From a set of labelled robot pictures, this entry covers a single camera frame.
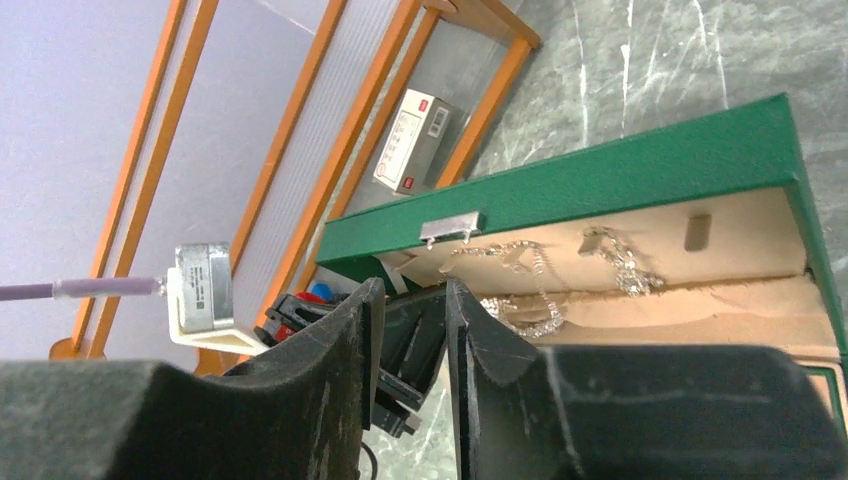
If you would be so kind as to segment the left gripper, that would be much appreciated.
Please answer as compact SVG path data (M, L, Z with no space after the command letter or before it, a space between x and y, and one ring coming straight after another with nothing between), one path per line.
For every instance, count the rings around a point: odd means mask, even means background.
M269 347L321 319L348 297L334 294L332 305L282 294L254 329ZM445 289L435 286L390 298L385 307L384 337L372 424L394 438L414 434L417 413L438 376L445 352Z

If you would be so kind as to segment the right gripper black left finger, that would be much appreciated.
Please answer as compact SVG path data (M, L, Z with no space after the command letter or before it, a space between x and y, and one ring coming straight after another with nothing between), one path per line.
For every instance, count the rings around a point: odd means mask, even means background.
M355 479L383 282L222 376L156 361L5 362L5 479Z

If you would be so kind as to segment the green jewelry box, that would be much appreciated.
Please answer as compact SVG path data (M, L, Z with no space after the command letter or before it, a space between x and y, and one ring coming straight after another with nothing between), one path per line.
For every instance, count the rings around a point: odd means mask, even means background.
M553 344L755 344L847 419L847 322L785 95L329 222L316 261L394 292L462 281Z

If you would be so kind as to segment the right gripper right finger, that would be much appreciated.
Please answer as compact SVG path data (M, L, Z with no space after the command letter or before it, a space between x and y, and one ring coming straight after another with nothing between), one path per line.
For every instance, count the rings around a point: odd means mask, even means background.
M463 479L843 479L802 367L750 345L536 347L446 286Z

